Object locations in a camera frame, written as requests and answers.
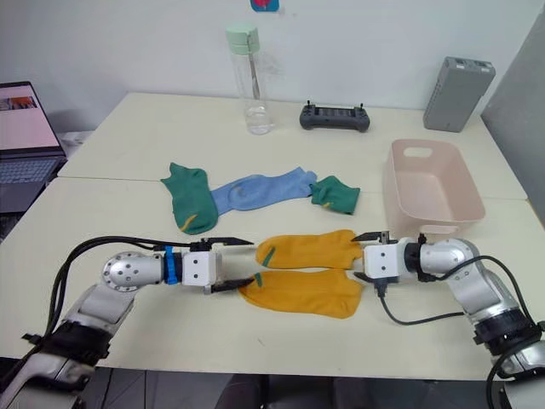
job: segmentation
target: gray floor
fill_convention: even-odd
[[[89,409],[213,409],[230,378],[230,374],[99,368],[82,397]],[[350,382],[350,390],[357,391],[363,381]],[[483,382],[402,379],[365,382],[376,409],[486,408]],[[326,377],[270,376],[268,408],[330,409],[330,391]]]

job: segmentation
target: sock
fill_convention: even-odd
[[[332,268],[319,273],[264,271],[238,291],[262,308],[348,318],[356,312],[362,288],[344,270]]]
[[[269,268],[346,268],[363,256],[352,230],[306,236],[275,236],[257,247],[255,259]]]
[[[312,185],[313,205],[352,215],[358,202],[359,187],[348,187],[334,176]]]
[[[199,234],[215,226],[218,212],[204,170],[171,163],[170,176],[161,182],[172,195],[174,219],[182,232]]]
[[[310,185],[316,182],[314,172],[296,168],[285,175],[267,177],[252,175],[238,179],[212,192],[218,213],[232,209],[252,210],[287,199],[311,195]]]

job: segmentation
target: yellow sock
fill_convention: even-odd
[[[352,230],[318,235],[275,236],[257,248],[255,259],[269,268],[345,268],[363,255]]]
[[[262,308],[348,318],[356,312],[362,288],[344,270],[332,268],[319,273],[264,271],[238,291]]]

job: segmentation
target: pink plastic basket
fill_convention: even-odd
[[[395,237],[451,235],[485,216],[460,151],[447,142],[394,141],[383,184],[387,224]]]

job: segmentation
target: gray power bank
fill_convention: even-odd
[[[424,127],[460,132],[495,75],[488,61],[446,57],[424,112]]]

